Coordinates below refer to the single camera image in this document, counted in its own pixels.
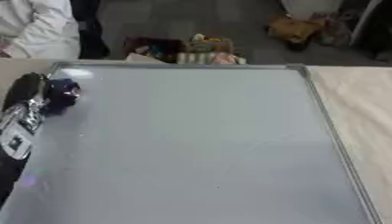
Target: white table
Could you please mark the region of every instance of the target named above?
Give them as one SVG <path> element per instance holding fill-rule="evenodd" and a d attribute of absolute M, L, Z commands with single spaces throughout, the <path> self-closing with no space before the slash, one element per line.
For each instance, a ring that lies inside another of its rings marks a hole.
<path fill-rule="evenodd" d="M 53 61 L 0 59 L 0 100 L 21 74 L 47 73 Z M 374 205 L 392 223 L 392 68 L 310 66 L 311 77 Z"/>

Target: floor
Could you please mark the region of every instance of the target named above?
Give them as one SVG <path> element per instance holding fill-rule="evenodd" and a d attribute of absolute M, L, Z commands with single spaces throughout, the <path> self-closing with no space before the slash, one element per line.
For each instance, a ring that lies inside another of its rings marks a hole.
<path fill-rule="evenodd" d="M 123 59 L 125 36 L 189 39 L 195 33 L 231 38 L 249 64 L 304 63 L 321 66 L 392 64 L 368 59 L 352 49 L 311 44 L 290 52 L 263 27 L 284 11 L 278 0 L 102 0 L 100 18 L 111 59 Z"/>

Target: person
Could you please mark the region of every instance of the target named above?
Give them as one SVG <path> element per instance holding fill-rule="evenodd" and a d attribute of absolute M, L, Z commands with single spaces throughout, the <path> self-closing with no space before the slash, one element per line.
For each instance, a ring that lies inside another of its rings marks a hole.
<path fill-rule="evenodd" d="M 69 0 L 0 0 L 0 57 L 73 60 L 80 50 Z"/>

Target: pile of clothes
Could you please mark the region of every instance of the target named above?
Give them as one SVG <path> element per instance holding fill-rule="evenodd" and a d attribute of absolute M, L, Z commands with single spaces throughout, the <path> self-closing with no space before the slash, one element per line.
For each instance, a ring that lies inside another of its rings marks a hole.
<path fill-rule="evenodd" d="M 229 38 L 209 38 L 196 34 L 189 41 L 161 38 L 126 38 L 124 53 L 137 53 L 171 64 L 247 64 L 247 60 L 234 53 Z"/>

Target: sleeve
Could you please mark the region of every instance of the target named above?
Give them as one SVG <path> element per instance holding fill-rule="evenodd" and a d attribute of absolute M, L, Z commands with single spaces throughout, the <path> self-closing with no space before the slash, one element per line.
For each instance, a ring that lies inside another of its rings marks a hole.
<path fill-rule="evenodd" d="M 64 27 L 73 19 L 69 0 L 30 0 L 34 11 L 32 22 L 3 49 L 12 58 L 29 58 L 48 43 L 63 35 Z"/>

